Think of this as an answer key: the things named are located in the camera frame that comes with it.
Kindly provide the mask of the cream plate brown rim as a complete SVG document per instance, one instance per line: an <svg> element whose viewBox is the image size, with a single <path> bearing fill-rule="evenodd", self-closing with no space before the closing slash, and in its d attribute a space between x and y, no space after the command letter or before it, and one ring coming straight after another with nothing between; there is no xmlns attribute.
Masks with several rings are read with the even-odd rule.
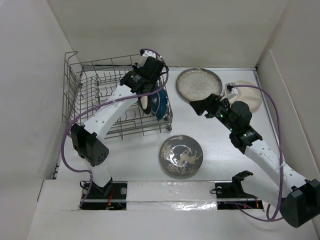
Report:
<svg viewBox="0 0 320 240"><path fill-rule="evenodd" d="M151 102L149 96L143 96L139 99L139 104L142 111L149 115L151 113Z"/></svg>

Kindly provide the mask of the blue leaf shaped plate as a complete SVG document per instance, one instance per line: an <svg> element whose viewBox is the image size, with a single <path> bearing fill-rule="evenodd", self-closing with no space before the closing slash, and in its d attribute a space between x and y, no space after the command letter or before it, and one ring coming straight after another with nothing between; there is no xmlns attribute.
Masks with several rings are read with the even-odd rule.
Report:
<svg viewBox="0 0 320 240"><path fill-rule="evenodd" d="M166 114L168 108L168 94L166 90L153 94L150 97L150 111L160 121Z"/></svg>

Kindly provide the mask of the grey deer pattern plate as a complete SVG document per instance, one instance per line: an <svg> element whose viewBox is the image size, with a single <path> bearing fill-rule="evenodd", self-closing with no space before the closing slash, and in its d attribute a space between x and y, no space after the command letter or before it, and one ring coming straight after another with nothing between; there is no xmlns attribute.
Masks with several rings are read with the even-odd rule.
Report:
<svg viewBox="0 0 320 240"><path fill-rule="evenodd" d="M171 176L189 178L202 166L204 153L201 145L187 135L174 135L166 139L159 150L161 167Z"/></svg>

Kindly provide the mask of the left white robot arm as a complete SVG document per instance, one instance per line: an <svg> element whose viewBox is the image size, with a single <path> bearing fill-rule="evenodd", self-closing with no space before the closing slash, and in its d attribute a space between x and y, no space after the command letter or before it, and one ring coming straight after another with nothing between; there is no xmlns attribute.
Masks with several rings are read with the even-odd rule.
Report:
<svg viewBox="0 0 320 240"><path fill-rule="evenodd" d="M103 144L103 139L131 105L163 89L157 87L157 82L165 66L165 61L159 54L146 50L132 70L120 79L106 105L99 107L84 124L72 124L70 135L73 148L87 161L92 186L98 197L107 198L113 184L107 164L109 149Z"/></svg>

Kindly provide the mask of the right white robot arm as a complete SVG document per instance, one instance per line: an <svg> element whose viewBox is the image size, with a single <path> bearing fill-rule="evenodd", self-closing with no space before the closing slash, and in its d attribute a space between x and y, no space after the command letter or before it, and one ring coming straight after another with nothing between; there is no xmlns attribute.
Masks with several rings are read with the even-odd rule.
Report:
<svg viewBox="0 0 320 240"><path fill-rule="evenodd" d="M211 94L203 100L191 101L196 114L217 118L229 131L232 145L255 162L274 182L264 183L245 170L233 176L231 191L237 197L253 195L275 208L276 214L292 227L298 228L320 214L320 182L308 180L275 154L254 130L252 113L242 101L229 103L220 95Z"/></svg>

